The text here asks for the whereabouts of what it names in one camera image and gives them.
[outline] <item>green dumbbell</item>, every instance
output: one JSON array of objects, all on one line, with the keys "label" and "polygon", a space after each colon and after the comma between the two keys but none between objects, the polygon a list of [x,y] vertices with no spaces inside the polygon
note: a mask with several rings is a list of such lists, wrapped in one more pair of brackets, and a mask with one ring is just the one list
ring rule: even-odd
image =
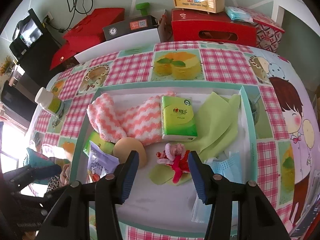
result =
[{"label": "green dumbbell", "polygon": [[148,2],[138,3],[136,4],[136,9],[140,10],[142,16],[146,16],[148,15],[147,9],[149,8],[149,6],[150,6],[150,3]]}]

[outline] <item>red gift box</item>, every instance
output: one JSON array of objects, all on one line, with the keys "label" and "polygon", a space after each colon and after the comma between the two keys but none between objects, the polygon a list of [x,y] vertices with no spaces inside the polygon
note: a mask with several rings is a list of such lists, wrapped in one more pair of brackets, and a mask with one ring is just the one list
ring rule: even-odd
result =
[{"label": "red gift box", "polygon": [[250,14],[254,21],[253,26],[257,30],[255,47],[276,52],[284,29],[277,26],[270,17],[262,13],[243,7],[239,8]]},{"label": "red gift box", "polygon": [[77,54],[78,51],[73,51],[70,48],[70,44],[66,42],[58,51],[53,55],[52,61],[51,61],[51,66],[50,70],[55,68],[56,66],[60,65],[61,63],[65,63],[66,67],[68,65],[71,65],[72,62],[76,62],[76,59],[74,58],[73,60],[70,60],[72,62],[66,62],[69,58]]},{"label": "red gift box", "polygon": [[84,51],[106,41],[103,27],[124,20],[124,8],[98,8],[82,19],[63,38],[73,51]]},{"label": "red gift box", "polygon": [[175,41],[215,41],[256,46],[256,29],[232,21],[225,12],[208,14],[196,10],[172,10]]}]

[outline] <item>screw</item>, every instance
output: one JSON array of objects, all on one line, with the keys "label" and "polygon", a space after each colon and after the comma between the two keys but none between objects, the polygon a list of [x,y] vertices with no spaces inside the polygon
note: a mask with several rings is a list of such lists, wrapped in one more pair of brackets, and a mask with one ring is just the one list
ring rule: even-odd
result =
[{"label": "screw", "polygon": [[214,174],[213,175],[213,179],[214,180],[221,180],[222,179],[222,176],[220,174]]},{"label": "screw", "polygon": [[80,185],[80,182],[75,180],[74,182],[71,183],[71,187],[78,187]]},{"label": "screw", "polygon": [[106,175],[106,180],[112,180],[114,178],[115,178],[115,175],[112,173]]},{"label": "screw", "polygon": [[254,180],[249,180],[248,184],[250,187],[255,187],[257,185],[257,183]]},{"label": "screw", "polygon": [[45,210],[45,209],[41,210],[41,215],[46,216],[47,214],[48,214],[47,210]]}]

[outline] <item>tissue pack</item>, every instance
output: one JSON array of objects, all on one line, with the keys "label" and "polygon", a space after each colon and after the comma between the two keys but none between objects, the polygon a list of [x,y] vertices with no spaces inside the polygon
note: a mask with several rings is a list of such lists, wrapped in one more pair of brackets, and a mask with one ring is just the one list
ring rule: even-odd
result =
[{"label": "tissue pack", "polygon": [[161,121],[163,140],[188,142],[198,136],[190,99],[163,96]]}]

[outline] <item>blue face mask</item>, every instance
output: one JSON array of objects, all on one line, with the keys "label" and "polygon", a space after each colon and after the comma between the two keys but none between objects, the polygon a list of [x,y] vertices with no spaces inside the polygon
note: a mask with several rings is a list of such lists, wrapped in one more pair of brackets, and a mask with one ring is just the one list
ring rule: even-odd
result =
[{"label": "blue face mask", "polygon": [[[209,159],[204,162],[211,167],[214,173],[218,173],[225,178],[227,178],[231,182],[241,183],[243,184],[242,179],[242,167],[241,167],[241,159],[239,152],[234,154],[230,153],[230,158],[225,161],[219,162],[214,161],[213,159]],[[212,205],[205,205],[202,201],[196,197],[195,204],[192,210],[192,222],[197,223],[208,223],[210,218]],[[235,225],[238,220],[238,203],[232,203],[232,222],[231,225]]]}]

